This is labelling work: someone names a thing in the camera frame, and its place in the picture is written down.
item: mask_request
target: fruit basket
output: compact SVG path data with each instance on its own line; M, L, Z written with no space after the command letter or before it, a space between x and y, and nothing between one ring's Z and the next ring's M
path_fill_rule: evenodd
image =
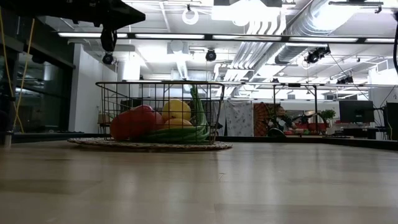
M104 140L214 144L224 85L217 82L98 82Z

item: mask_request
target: ceiling camera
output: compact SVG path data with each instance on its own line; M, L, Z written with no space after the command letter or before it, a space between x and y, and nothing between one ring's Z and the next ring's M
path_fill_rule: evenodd
M116 60L114 59L111 52L106 52L104 57L102 58L102 62L105 65L113 65L116 62Z
M207 54L206 54L206 60L208 62L212 62L214 60L216 60L217 58L217 54L213 49L208 49Z

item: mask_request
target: computer monitor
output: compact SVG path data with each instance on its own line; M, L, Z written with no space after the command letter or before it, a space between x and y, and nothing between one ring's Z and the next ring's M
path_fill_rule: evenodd
M373 101L342 100L339 101L340 121L346 123L374 122Z

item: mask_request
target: yellow cable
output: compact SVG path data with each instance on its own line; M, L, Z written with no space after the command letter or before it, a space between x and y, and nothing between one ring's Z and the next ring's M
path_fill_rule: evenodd
M29 44L27 46L27 54L28 55L30 54L30 46L32 45L34 26L35 26L35 19L33 18L33 20L32 20L32 28L30 28ZM18 104L17 104L17 114L18 114L19 105L20 105L21 99L22 99L22 90L24 89L24 82L25 82L25 76L26 76L26 71L27 71L27 63L28 63L28 57L26 57L26 60L25 60L25 69L24 69L24 74L22 76L22 82L21 82L21 92L19 93ZM17 123L17 117L15 117L15 120L14 120L14 127L15 127L16 123Z
M14 93L12 91L12 85L11 85L11 77L10 77L10 71L8 68L8 61L7 61L7 50L6 50L6 38L4 36L4 26L2 23L2 12L1 12L1 7L0 7L0 26L1 26L1 38L2 38L2 49L4 51L4 60L6 62L6 73L7 73L7 77L8 77L8 84L9 84L9 88L10 88L10 92L11 92L11 97L14 97ZM19 125L21 126L21 132L24 132L24 128L22 127L22 122L21 119L19 119L19 115L17 112L17 106L15 105L15 101L13 102L14 105L14 109L16 112L16 119L18 119Z

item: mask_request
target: track light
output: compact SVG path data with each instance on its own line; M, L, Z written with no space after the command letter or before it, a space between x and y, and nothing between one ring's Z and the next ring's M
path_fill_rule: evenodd
M354 83L354 79L353 79L352 76L339 78L339 79L337 80L337 83L336 83L336 84L349 84L349 83Z
M330 48L318 47L314 51L309 51L307 57L304 59L307 63L317 63L319 60L325 57L325 55L330 54Z

